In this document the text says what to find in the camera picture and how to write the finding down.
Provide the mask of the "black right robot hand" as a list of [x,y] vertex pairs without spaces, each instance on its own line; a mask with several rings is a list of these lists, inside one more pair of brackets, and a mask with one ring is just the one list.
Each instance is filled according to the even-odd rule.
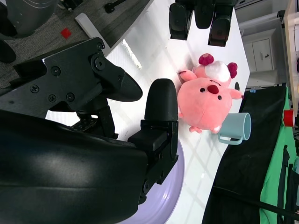
[[141,129],[118,140],[107,101],[142,90],[103,49],[96,37],[15,66],[0,92],[1,223],[121,222],[177,163],[174,83],[151,84]]

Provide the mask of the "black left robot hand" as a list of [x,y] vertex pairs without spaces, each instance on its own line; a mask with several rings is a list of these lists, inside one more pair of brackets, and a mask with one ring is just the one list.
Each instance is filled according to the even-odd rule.
[[210,29],[208,45],[225,47],[236,0],[177,0],[169,8],[170,38],[187,40],[192,16],[199,29]]

